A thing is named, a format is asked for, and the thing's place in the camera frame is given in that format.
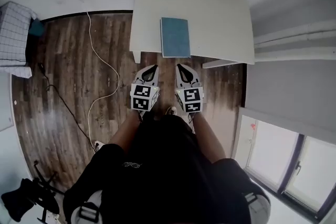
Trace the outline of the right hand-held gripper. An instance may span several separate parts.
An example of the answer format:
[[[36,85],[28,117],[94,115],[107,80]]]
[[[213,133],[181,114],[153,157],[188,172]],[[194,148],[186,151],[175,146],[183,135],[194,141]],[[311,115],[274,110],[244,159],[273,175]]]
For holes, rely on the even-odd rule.
[[[185,113],[202,112],[203,87],[198,73],[184,64],[177,64],[175,96]]]

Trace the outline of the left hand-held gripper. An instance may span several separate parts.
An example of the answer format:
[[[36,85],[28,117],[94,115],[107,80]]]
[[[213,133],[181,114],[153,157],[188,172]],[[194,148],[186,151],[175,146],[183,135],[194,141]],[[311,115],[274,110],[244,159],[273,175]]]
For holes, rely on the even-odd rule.
[[[158,65],[150,65],[138,71],[131,84],[131,109],[151,111],[159,97],[159,73]]]

